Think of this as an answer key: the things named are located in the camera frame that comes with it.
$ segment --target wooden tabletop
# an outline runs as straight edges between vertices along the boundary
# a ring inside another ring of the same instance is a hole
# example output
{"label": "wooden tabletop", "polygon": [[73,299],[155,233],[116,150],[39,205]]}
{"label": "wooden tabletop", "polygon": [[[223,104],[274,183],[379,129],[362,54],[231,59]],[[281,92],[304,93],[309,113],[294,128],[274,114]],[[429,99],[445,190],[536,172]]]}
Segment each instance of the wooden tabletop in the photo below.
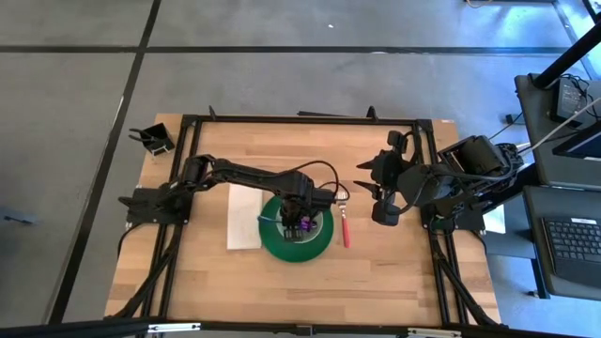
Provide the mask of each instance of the wooden tabletop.
{"label": "wooden tabletop", "polygon": [[[174,140],[181,115],[157,115]],[[211,154],[240,164],[282,171],[311,160],[330,162],[351,193],[347,218],[352,247],[342,242],[340,211],[332,207],[334,235],[320,257],[300,264],[282,262],[265,249],[226,250],[229,185],[194,196],[190,222],[177,258],[168,316],[238,322],[314,324],[440,325],[432,258],[419,209],[401,216],[397,226],[371,220],[374,201],[352,183],[369,181],[369,171],[355,166],[373,159],[386,145],[386,126],[203,123],[197,154]],[[395,128],[407,132],[408,128]],[[455,123],[435,120],[437,149],[455,143]],[[188,154],[189,131],[184,158]],[[424,157],[429,158],[423,136]],[[408,155],[413,145],[409,145]],[[140,184],[158,187],[169,176],[173,152],[146,155]],[[316,184],[332,180],[326,166],[302,172]],[[397,205],[404,204],[397,194]],[[126,238],[119,257],[106,314],[120,310],[146,278],[158,226],[143,225]],[[482,243],[468,232],[455,232],[461,278],[485,311],[499,320],[497,302]],[[451,316],[455,297],[447,284]],[[162,290],[153,301],[157,313]]]}

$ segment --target black clamp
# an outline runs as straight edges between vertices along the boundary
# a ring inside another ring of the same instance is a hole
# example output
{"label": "black clamp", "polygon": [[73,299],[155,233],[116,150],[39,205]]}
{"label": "black clamp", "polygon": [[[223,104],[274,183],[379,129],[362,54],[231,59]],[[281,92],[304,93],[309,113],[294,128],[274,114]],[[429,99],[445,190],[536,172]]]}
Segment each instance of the black clamp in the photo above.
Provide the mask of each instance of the black clamp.
{"label": "black clamp", "polygon": [[190,219],[193,194],[176,189],[178,182],[164,183],[159,189],[137,188],[132,197],[119,197],[128,207],[127,223],[186,224]]}
{"label": "black clamp", "polygon": [[376,114],[376,108],[374,108],[374,106],[369,106],[369,108],[367,109],[367,114],[365,115],[365,117],[371,118],[376,123],[379,122],[378,115]]}
{"label": "black clamp", "polygon": [[210,115],[210,119],[212,119],[213,122],[217,121],[217,114],[215,113],[215,110],[213,109],[212,106],[208,107],[208,114]]}
{"label": "black clamp", "polygon": [[139,137],[134,135],[129,136],[132,140],[142,143],[144,148],[146,148],[152,156],[160,155],[163,152],[169,152],[176,147],[173,141],[171,141],[169,131],[167,131],[167,128],[162,123],[144,130],[131,128],[130,131],[140,134]]}

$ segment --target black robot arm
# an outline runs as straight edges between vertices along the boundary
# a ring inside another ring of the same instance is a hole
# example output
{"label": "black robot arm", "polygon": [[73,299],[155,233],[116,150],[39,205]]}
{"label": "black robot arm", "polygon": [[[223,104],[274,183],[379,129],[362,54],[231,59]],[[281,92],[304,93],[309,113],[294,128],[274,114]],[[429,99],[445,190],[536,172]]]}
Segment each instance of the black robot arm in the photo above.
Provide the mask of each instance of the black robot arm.
{"label": "black robot arm", "polygon": [[[329,165],[323,161],[310,163]],[[189,219],[193,194],[208,191],[220,183],[269,191],[282,198],[280,215],[285,240],[290,241],[299,241],[301,231],[310,231],[306,225],[311,224],[319,212],[331,207],[337,191],[337,188],[334,192],[316,188],[311,178],[296,169],[272,173],[201,155],[187,159],[176,180],[162,184],[157,190],[136,189],[133,197],[120,197],[119,201],[129,207],[129,223],[182,224]]]}
{"label": "black robot arm", "polygon": [[[477,213],[489,204],[481,198],[485,193],[511,187],[523,164],[515,145],[492,145],[485,136],[471,136],[443,149],[437,163],[419,163],[415,156],[406,161],[402,155],[409,135],[390,131],[388,144],[393,149],[381,150],[371,161],[358,165],[371,170],[375,183],[355,183],[372,192],[376,199],[372,219],[383,225],[397,225],[399,215],[415,206],[427,215],[426,225],[455,226],[462,213]],[[393,204],[395,192],[407,201],[403,208]]]}

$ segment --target wire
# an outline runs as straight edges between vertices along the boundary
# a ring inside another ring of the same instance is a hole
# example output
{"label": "wire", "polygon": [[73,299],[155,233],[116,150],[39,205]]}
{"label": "wire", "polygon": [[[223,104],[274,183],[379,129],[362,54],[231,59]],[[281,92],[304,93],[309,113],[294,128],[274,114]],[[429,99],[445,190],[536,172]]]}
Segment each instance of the wire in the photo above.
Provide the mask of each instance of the wire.
{"label": "wire", "polygon": [[142,225],[141,223],[138,224],[133,224],[129,229],[127,229],[123,235],[121,235],[121,238],[119,239],[119,244],[116,247],[116,257],[118,258],[121,255],[121,246],[123,246],[123,240],[125,240],[125,237],[131,232],[133,231],[135,228],[137,228],[138,226]]}
{"label": "wire", "polygon": [[140,307],[143,298],[146,297],[146,294],[150,291],[153,285],[156,285],[157,280],[161,276],[167,264],[174,259],[176,252],[179,248],[178,238],[180,238],[180,236],[177,234],[177,232],[181,234],[181,229],[181,226],[176,226],[176,228],[174,229],[174,234],[171,237],[171,240],[169,241],[169,245],[162,253],[161,258],[159,258],[159,261],[157,262],[155,267],[150,269],[148,276],[144,279],[142,284],[138,287],[138,290],[128,300],[125,306],[113,316],[132,317],[134,315],[135,311],[138,309],[138,307]]}
{"label": "wire", "polygon": [[[330,185],[330,184],[336,184],[336,182],[335,182],[335,181],[329,181],[329,182],[326,182],[326,183],[324,183],[324,184],[320,185],[320,186],[319,186],[319,187],[317,187],[317,188],[318,188],[318,189],[320,189],[320,188],[323,188],[323,187],[325,187],[325,186],[327,186],[327,185]],[[340,183],[340,182],[338,183],[338,186],[339,186],[340,188],[342,188],[342,189],[343,189],[343,190],[344,190],[344,191],[347,193],[347,198],[344,198],[344,199],[338,199],[338,198],[336,198],[336,201],[348,201],[348,200],[350,199],[350,192],[348,192],[348,189],[347,189],[347,187],[345,187],[345,186],[344,186],[342,183]]]}
{"label": "wire", "polygon": [[256,219],[258,221],[267,221],[267,222],[272,222],[272,223],[281,223],[282,222],[282,221],[273,220],[269,217],[265,217],[265,216],[261,216],[261,215],[256,216]]}
{"label": "wire", "polygon": [[492,0],[488,0],[488,1],[486,1],[485,3],[483,3],[483,4],[482,4],[482,5],[480,5],[480,6],[476,6],[476,5],[474,5],[474,4],[471,2],[471,0],[466,0],[466,2],[468,3],[468,6],[470,6],[471,8],[476,8],[476,9],[478,9],[478,8],[481,8],[481,7],[484,7],[484,6],[488,5],[488,4],[490,4],[490,3],[492,2]]}
{"label": "wire", "polygon": [[[572,85],[574,85],[574,88],[578,90],[578,92],[580,93],[580,96],[582,96],[584,98],[584,101],[586,103],[589,102],[589,99],[593,100],[593,96],[591,94],[589,94],[589,92],[588,92],[589,86],[591,85],[588,81],[583,80],[581,77],[579,77],[577,75],[573,75],[573,74],[564,74],[564,75],[560,76],[560,78],[569,80],[572,83]],[[597,114],[597,111],[594,108],[594,106],[592,106],[591,108],[593,109],[593,111],[591,112],[587,109],[586,114],[594,117],[595,121],[598,121],[600,116]]]}
{"label": "wire", "polygon": [[[573,131],[573,132],[566,133],[565,135],[562,135],[562,136],[551,137],[550,139],[546,140],[545,143],[553,142],[553,141],[557,141],[557,140],[561,140],[563,138],[570,137],[570,136],[574,136],[574,135],[576,135],[579,132],[580,131]],[[522,152],[524,152],[524,151],[526,151],[526,150],[528,150],[530,148],[532,148],[532,146],[527,146],[527,147],[519,150],[517,153],[521,154]]]}
{"label": "wire", "polygon": [[478,232],[476,230],[470,230],[470,232],[476,237],[478,238],[478,240],[480,240],[482,242],[482,245],[485,247],[485,254],[488,251],[488,249],[486,248],[486,242],[485,239],[482,238],[482,236],[480,236],[480,234],[478,234]]}
{"label": "wire", "polygon": [[510,124],[508,124],[507,126],[505,126],[505,127],[504,127],[503,129],[501,129],[500,131],[497,131],[497,133],[496,133],[496,134],[494,134],[494,135],[492,135],[492,136],[488,137],[488,140],[492,140],[492,139],[494,139],[495,137],[497,137],[497,135],[499,135],[500,133],[504,132],[504,131],[505,131],[507,128],[509,128],[509,127],[513,126],[514,124],[516,124],[516,121],[517,121],[517,120],[518,120],[518,119],[519,119],[519,118],[520,118],[522,115],[524,115],[524,112],[521,112],[521,113],[519,113],[519,115],[518,115],[516,118],[514,118],[514,120],[513,120],[513,121],[511,121],[511,123],[510,123]]}
{"label": "wire", "polygon": [[597,98],[593,102],[591,102],[591,103],[587,104],[586,106],[584,106],[584,108],[582,108],[579,111],[577,111],[575,114],[571,115],[564,122],[562,122],[561,125],[557,126],[554,130],[552,130],[550,133],[548,133],[547,135],[545,135],[545,137],[543,137],[540,141],[538,141],[534,146],[530,147],[529,150],[530,151],[534,151],[537,147],[539,147],[541,144],[543,144],[549,137],[551,137],[551,135],[553,135],[555,132],[557,132],[558,130],[560,130],[561,128],[563,128],[563,126],[565,126],[568,123],[570,123],[570,121],[572,121],[573,119],[575,119],[576,117],[578,117],[580,114],[586,112],[587,109],[589,109],[590,107],[592,107],[593,105],[595,105],[599,101],[601,101],[601,98]]}

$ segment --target black floor stripe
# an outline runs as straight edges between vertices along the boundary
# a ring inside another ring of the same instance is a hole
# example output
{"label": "black floor stripe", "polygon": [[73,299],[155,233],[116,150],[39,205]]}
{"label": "black floor stripe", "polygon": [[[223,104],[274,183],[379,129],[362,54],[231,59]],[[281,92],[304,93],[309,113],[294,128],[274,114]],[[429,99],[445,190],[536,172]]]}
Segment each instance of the black floor stripe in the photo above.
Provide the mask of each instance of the black floor stripe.
{"label": "black floor stripe", "polygon": [[138,46],[41,46],[0,45],[0,53],[48,53],[48,54],[123,54],[137,53]]}
{"label": "black floor stripe", "polygon": [[[144,34],[142,35],[142,39],[140,41],[140,47],[142,48],[148,45],[148,40],[150,39],[152,28],[154,27],[154,23],[157,19],[160,5],[161,0],[154,0],[152,3],[150,13],[148,14],[148,20],[146,21]],[[85,246],[87,245],[87,241],[89,240],[90,233],[92,231],[92,225],[94,224],[94,218],[96,217],[96,212],[98,211],[98,205],[100,203],[102,191],[104,190],[106,178],[108,177],[109,170],[113,162],[113,156],[115,155],[119,135],[121,134],[123,124],[125,123],[125,117],[130,107],[133,89],[135,88],[135,84],[138,80],[138,75],[140,74],[143,60],[144,53],[137,53],[133,59],[130,76],[125,84],[125,89],[123,90],[123,101],[121,101],[116,114],[115,122],[113,123],[113,127],[111,128],[111,132],[108,136],[108,141],[104,151],[102,152],[100,165],[94,176],[94,180],[92,181],[92,186],[90,187],[89,195],[85,203],[85,209],[83,210],[80,221],[77,224],[77,230],[75,231],[73,241],[71,242],[67,264],[64,266],[64,272],[62,273],[62,276],[59,277],[60,279],[58,282],[60,283],[60,286],[53,297],[54,305],[48,317],[49,324],[61,323],[63,321],[63,317],[65,316],[65,312],[67,311],[71,291],[75,284],[82,259],[84,258]]]}
{"label": "black floor stripe", "polygon": [[21,46],[0,45],[0,53],[48,54],[562,54],[567,47],[395,47],[395,46]]}
{"label": "black floor stripe", "polygon": [[562,54],[564,47],[150,46],[146,53]]}

